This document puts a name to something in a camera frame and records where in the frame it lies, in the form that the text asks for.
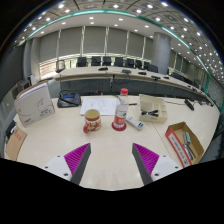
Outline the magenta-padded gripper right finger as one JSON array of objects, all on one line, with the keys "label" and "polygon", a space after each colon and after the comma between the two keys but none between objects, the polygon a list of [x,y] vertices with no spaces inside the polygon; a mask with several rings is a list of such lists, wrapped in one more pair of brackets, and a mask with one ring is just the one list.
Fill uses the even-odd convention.
[{"label": "magenta-padded gripper right finger", "polygon": [[182,169],[169,156],[158,155],[137,143],[132,145],[132,154],[144,185],[148,185]]}]

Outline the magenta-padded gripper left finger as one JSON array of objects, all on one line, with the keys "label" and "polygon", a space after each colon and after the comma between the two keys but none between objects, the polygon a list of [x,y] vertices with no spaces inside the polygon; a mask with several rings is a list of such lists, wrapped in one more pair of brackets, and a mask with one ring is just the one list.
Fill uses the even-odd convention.
[{"label": "magenta-padded gripper left finger", "polygon": [[91,144],[87,143],[70,151],[66,155],[57,155],[51,159],[43,169],[79,185],[90,154]]}]

